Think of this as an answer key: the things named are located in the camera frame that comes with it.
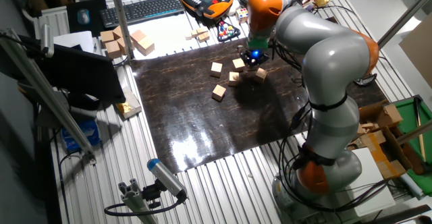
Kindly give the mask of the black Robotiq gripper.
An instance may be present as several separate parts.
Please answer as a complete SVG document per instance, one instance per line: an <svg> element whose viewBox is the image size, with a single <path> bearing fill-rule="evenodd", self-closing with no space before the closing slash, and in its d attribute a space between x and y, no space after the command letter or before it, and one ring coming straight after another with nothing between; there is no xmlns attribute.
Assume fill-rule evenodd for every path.
<svg viewBox="0 0 432 224"><path fill-rule="evenodd" d="M241 52L241 59L244 69L250 69L249 65L256 65L256 70L265 70L262 63L269 59L269 55L260 50L245 50Z"/></svg>

